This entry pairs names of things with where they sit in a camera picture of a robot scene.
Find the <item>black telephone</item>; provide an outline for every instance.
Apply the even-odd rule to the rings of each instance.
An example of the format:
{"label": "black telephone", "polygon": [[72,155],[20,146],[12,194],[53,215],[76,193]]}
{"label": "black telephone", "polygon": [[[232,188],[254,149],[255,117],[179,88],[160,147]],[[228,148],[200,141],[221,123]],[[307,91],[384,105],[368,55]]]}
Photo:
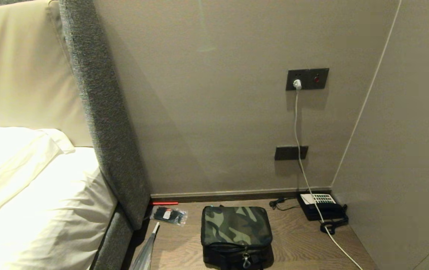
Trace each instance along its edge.
{"label": "black telephone", "polygon": [[326,229],[324,226],[328,227],[330,234],[335,234],[335,228],[348,223],[348,216],[346,215],[347,205],[340,205],[336,203],[336,201],[329,194],[313,194],[311,196],[310,193],[299,194],[298,202],[300,203],[300,207],[303,209],[303,212],[306,215],[307,220],[309,221],[319,221],[321,217],[316,210],[314,205],[314,200],[316,200],[316,205],[318,206],[321,215],[323,215],[323,219],[342,219],[339,221],[330,221],[324,222],[320,226],[320,230],[323,233],[326,233]]}

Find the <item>bed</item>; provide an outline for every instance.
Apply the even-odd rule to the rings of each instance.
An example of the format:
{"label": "bed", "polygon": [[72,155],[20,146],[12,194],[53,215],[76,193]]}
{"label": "bed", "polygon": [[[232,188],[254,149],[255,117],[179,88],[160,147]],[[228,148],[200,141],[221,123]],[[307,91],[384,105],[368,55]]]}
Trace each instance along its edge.
{"label": "bed", "polygon": [[0,0],[0,269],[119,269],[149,186],[91,1]]}

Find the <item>plastic bag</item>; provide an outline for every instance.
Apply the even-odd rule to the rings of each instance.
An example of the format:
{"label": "plastic bag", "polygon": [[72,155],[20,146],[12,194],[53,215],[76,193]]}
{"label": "plastic bag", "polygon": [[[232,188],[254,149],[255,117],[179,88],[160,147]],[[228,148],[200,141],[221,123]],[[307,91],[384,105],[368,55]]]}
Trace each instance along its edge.
{"label": "plastic bag", "polygon": [[188,219],[188,212],[178,208],[156,205],[153,207],[150,219],[169,222],[178,226],[184,226]]}

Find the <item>green camouflage pouch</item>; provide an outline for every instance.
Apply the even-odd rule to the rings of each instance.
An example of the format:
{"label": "green camouflage pouch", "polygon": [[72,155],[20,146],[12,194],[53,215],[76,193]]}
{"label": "green camouflage pouch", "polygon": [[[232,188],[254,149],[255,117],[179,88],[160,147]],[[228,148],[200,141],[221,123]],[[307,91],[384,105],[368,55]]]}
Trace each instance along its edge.
{"label": "green camouflage pouch", "polygon": [[203,209],[201,244],[203,260],[221,270],[264,269],[273,263],[273,235],[262,207]]}

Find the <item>wood grain surface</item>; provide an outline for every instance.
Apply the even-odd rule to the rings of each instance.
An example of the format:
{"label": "wood grain surface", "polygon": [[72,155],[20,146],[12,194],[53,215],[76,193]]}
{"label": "wood grain surface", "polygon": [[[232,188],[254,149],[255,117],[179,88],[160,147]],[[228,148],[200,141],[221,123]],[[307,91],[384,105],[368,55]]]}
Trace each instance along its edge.
{"label": "wood grain surface", "polygon": [[[273,232],[274,263],[270,270],[356,270],[357,267],[335,246],[328,235],[320,232],[318,221],[309,222],[301,208],[287,211],[272,210],[269,199],[180,203],[176,207],[188,211],[185,226],[161,222],[154,242],[151,270],[206,270],[213,269],[203,262],[201,247],[201,212],[205,206],[259,206],[268,212]],[[297,205],[297,200],[288,200],[281,205],[286,208]],[[150,220],[145,239],[156,224]],[[375,270],[376,265],[349,226],[336,229],[333,236],[345,251],[364,270]],[[145,242],[135,250],[133,260]]]}

